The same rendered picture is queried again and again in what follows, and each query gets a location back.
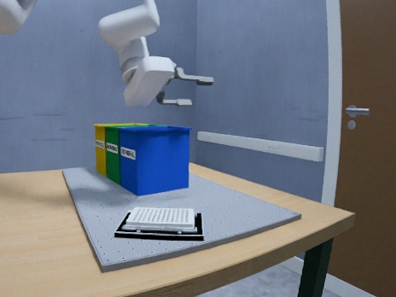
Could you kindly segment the blue bin with label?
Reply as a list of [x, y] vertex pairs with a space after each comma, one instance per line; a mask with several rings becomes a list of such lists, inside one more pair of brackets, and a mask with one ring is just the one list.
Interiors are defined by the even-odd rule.
[[137, 196], [189, 187], [192, 128], [144, 126], [118, 130], [121, 187]]

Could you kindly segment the yellow open-top bin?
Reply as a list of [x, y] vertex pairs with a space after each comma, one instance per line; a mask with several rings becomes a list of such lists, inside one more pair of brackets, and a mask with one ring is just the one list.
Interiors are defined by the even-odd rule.
[[[144, 124], [106, 124], [106, 125], [144, 125]], [[95, 126], [96, 142], [96, 171], [107, 177], [107, 155], [106, 155], [106, 128], [105, 125]]]

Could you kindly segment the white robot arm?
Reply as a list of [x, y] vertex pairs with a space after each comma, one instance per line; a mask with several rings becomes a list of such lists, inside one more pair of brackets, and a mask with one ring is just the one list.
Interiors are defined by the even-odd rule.
[[[37, 0], [0, 0], [0, 34], [18, 32]], [[105, 16], [98, 22], [103, 41], [118, 53], [122, 74], [137, 67], [148, 57], [144, 36], [154, 33], [159, 26], [154, 0], [142, 0], [143, 5]]]

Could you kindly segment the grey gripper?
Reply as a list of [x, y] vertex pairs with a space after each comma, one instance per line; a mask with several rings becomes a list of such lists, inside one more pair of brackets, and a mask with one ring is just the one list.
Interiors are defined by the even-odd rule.
[[165, 93], [161, 88], [163, 85], [167, 85], [171, 79], [195, 81], [196, 85], [204, 86], [211, 86], [213, 82], [210, 77], [184, 75], [182, 68], [172, 71], [172, 64], [167, 58], [145, 57], [137, 67], [132, 67], [122, 74], [122, 81], [127, 84], [123, 91], [125, 105], [127, 107], [145, 107], [155, 97], [161, 105], [190, 106], [190, 99], [164, 100], [162, 98]]

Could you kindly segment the green bin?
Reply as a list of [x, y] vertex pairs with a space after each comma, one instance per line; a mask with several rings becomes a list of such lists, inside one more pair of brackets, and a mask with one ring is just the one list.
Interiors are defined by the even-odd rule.
[[[106, 155], [107, 155], [107, 176], [108, 179], [121, 185], [120, 179], [120, 146], [119, 130], [120, 127], [144, 127], [158, 125], [108, 125], [106, 128]], [[109, 129], [108, 129], [109, 128]]]

